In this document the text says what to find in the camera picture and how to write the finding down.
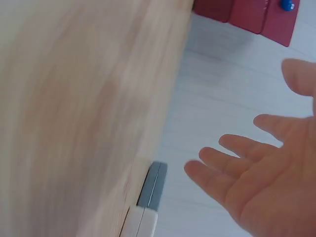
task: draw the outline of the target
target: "white floor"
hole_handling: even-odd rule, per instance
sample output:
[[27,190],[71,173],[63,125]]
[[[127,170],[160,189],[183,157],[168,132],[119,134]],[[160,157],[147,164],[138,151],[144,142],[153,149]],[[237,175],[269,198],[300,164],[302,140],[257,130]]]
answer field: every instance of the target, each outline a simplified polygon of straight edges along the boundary
[[260,113],[312,114],[310,98],[291,92],[282,79],[283,58],[316,61],[316,1],[301,1],[292,44],[193,16],[192,31],[175,85],[156,160],[169,172],[155,237],[248,237],[229,214],[185,175],[186,161],[204,146],[220,150],[225,133],[280,145],[257,129]]

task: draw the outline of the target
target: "light wood surface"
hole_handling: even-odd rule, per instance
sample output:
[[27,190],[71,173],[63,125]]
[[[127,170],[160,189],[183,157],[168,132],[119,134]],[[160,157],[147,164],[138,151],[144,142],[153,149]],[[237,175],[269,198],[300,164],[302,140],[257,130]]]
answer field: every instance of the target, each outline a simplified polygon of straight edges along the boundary
[[0,1],[0,236],[114,237],[159,139],[192,0]]

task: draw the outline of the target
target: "blue button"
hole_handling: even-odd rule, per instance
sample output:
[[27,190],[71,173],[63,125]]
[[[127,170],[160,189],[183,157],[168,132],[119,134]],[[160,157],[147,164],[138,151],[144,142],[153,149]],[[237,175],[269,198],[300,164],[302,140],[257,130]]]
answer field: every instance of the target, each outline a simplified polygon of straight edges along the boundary
[[281,6],[285,11],[293,11],[295,8],[295,4],[292,0],[282,0]]

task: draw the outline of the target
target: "finger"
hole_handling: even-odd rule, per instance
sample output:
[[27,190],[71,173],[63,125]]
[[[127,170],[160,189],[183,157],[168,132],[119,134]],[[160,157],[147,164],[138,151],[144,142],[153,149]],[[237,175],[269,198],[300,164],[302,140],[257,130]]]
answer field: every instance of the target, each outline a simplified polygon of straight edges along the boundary
[[249,159],[253,162],[260,161],[263,157],[270,155],[277,149],[277,147],[269,144],[230,134],[222,136],[219,139],[219,144],[234,152],[239,157]]
[[313,96],[316,88],[316,64],[298,59],[285,59],[282,72],[291,90],[300,94]]
[[300,121],[300,118],[259,115],[253,122],[258,128],[270,133],[275,138],[283,142],[287,138],[291,128]]
[[197,160],[188,162],[185,165],[185,172],[210,197],[225,206],[227,192],[235,183],[233,178],[212,170]]
[[209,147],[203,148],[199,157],[207,166],[236,179],[253,164],[250,160],[233,157]]

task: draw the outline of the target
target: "hand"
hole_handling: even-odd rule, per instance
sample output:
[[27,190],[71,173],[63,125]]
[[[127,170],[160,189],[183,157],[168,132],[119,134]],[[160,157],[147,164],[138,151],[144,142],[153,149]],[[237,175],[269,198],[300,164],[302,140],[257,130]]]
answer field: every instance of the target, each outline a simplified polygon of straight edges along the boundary
[[[287,59],[282,71],[294,92],[314,96],[316,115],[316,64]],[[224,135],[220,145],[240,158],[203,148],[205,164],[190,161],[186,173],[255,237],[315,237],[316,117],[259,115],[254,124],[283,146]]]

